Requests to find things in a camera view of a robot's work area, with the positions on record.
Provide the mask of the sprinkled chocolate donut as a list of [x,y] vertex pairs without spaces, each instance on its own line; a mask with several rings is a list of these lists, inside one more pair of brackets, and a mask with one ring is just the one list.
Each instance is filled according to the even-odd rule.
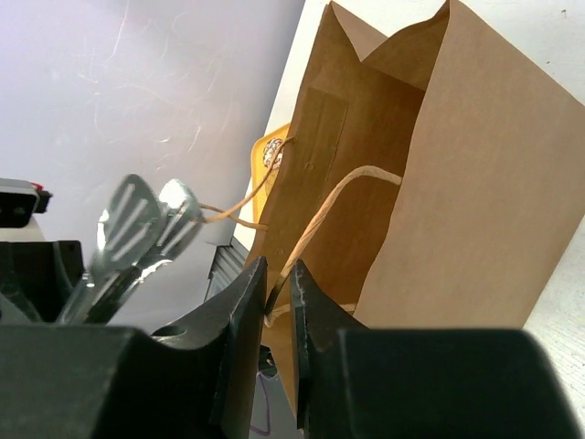
[[278,168],[282,161],[282,151],[280,146],[283,140],[280,137],[270,138],[264,146],[262,152],[262,163],[266,168],[273,164],[273,168]]

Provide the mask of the brown paper bag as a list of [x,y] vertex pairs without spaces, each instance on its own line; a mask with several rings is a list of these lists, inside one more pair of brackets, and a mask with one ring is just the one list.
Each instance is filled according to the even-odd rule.
[[250,250],[289,401],[285,268],[374,328],[527,321],[584,215],[584,107],[467,5],[391,36],[325,6]]

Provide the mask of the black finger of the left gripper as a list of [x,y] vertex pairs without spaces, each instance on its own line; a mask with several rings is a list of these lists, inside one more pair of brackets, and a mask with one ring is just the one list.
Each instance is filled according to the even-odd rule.
[[1,295],[32,322],[54,322],[83,272],[79,241],[1,243]]

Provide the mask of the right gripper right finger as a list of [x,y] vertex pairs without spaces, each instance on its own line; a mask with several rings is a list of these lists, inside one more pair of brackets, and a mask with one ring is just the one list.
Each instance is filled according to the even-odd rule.
[[517,329],[370,329],[290,275],[296,420],[307,438],[579,438],[543,348]]

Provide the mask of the yellow plastic tray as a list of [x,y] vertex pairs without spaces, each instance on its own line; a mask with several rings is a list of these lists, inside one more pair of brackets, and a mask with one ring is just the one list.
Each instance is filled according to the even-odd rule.
[[287,123],[273,132],[266,134],[259,139],[254,146],[251,148],[250,154],[250,169],[251,169],[251,184],[252,188],[256,189],[261,181],[267,177],[266,182],[258,190],[254,199],[252,200],[252,211],[253,220],[257,223],[260,222],[261,213],[265,206],[268,196],[270,195],[271,189],[274,185],[275,179],[278,175],[278,168],[273,168],[271,172],[268,172],[269,168],[266,168],[262,163],[262,152],[267,141],[273,137],[280,137],[283,141],[287,138],[290,125]]

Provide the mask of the metal serving tongs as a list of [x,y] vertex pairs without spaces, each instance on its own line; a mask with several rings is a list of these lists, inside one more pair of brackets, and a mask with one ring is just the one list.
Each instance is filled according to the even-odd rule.
[[180,180],[156,195],[142,177],[125,176],[98,219],[96,250],[56,322],[108,322],[145,277],[182,254],[202,223],[197,198]]

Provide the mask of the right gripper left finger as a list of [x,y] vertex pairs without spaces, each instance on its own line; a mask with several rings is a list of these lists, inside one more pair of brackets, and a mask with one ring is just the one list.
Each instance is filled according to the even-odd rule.
[[134,327],[1,329],[4,438],[245,438],[267,262],[147,334]]

